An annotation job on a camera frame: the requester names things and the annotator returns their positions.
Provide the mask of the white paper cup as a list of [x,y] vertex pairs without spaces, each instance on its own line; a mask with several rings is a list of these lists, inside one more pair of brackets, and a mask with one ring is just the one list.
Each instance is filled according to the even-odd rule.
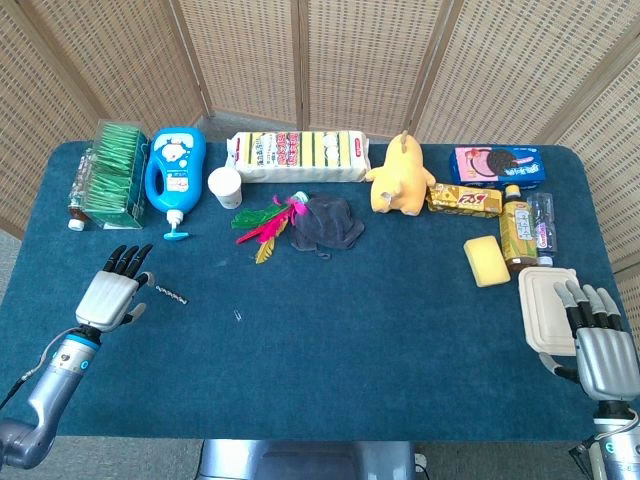
[[236,209],[242,202],[242,179],[232,167],[219,167],[208,176],[207,185],[211,193],[225,209]]

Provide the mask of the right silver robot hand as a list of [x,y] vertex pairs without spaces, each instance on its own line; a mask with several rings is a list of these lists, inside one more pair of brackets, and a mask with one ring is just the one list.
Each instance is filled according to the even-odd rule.
[[576,366],[557,363],[551,355],[539,359],[553,375],[581,386],[595,401],[630,402],[640,397],[640,361],[631,335],[623,330],[622,314],[604,288],[567,280],[556,282],[574,340]]

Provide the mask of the clear plastic drink bottle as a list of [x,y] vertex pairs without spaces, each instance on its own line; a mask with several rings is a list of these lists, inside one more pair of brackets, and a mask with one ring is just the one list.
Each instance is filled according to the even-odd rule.
[[69,193],[68,210],[70,218],[68,228],[72,231],[83,231],[90,217],[85,212],[86,196],[92,165],[95,159],[94,149],[87,148],[80,157],[75,177]]

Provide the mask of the green tea bag box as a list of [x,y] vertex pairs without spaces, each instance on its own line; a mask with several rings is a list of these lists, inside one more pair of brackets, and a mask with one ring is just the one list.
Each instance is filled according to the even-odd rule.
[[83,213],[103,229],[141,229],[148,156],[139,122],[101,120],[90,147]]

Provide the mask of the woven rattan folding screen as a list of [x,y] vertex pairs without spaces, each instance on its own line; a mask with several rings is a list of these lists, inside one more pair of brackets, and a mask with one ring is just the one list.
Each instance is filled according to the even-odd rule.
[[0,0],[0,231],[103,118],[560,144],[640,322],[640,0]]

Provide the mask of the packaged yellow sponge multipack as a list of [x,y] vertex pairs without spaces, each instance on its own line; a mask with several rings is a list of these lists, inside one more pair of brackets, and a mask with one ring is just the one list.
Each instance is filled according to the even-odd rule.
[[226,145],[245,183],[361,182],[371,170],[361,131],[238,132]]

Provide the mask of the green tea drink bottle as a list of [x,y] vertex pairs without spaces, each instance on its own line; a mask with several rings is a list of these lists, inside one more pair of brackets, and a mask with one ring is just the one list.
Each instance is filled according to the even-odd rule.
[[530,205],[517,185],[507,185],[499,217],[501,250],[509,271],[537,264],[537,245]]

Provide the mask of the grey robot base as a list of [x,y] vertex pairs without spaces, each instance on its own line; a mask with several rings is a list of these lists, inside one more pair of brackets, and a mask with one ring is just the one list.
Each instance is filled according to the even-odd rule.
[[206,439],[194,480],[426,480],[408,441]]

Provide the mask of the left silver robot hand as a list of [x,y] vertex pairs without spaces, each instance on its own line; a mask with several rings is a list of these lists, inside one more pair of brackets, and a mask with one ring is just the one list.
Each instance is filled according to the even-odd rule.
[[78,332],[98,337],[136,322],[145,313],[145,303],[131,304],[137,292],[153,279],[150,272],[138,274],[152,248],[152,244],[120,245],[110,254],[76,308]]

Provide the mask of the clear purple-label water bottle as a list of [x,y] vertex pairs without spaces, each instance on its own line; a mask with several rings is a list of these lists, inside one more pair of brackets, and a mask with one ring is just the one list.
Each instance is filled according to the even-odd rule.
[[552,267],[557,252],[553,196],[550,193],[532,193],[528,203],[536,234],[537,264]]

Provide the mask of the yellow wafer snack pack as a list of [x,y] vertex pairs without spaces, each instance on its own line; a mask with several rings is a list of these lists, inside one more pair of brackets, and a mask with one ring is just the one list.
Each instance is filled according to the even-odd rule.
[[427,189],[426,201],[432,212],[483,218],[502,214],[502,193],[494,189],[436,183]]

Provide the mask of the beige lidded food container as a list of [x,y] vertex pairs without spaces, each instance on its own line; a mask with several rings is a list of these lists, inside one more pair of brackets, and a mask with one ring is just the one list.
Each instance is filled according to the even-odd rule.
[[518,288],[528,345],[537,353],[575,356],[566,312],[554,290],[556,282],[572,280],[578,284],[574,269],[527,267],[519,272]]

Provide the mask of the dark grey cloth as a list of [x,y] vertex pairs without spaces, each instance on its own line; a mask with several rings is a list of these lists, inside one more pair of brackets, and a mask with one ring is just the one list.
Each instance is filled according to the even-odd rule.
[[313,195],[305,204],[307,212],[296,219],[289,234],[291,246],[312,252],[323,260],[333,250],[347,250],[364,233],[364,223],[356,219],[346,199],[328,194]]

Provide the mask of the yellow sponge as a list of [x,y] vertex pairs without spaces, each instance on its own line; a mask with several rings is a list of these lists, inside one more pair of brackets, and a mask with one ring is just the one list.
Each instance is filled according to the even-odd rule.
[[463,249],[477,287],[484,288],[510,281],[509,271],[494,236],[469,239],[464,243]]

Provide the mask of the blue detergent pump bottle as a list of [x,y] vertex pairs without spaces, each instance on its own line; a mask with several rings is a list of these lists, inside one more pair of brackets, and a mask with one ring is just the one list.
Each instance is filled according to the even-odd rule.
[[178,226],[200,200],[205,156],[205,136],[194,127],[162,128],[151,141],[145,193],[152,206],[166,215],[170,231],[165,240],[189,236]]

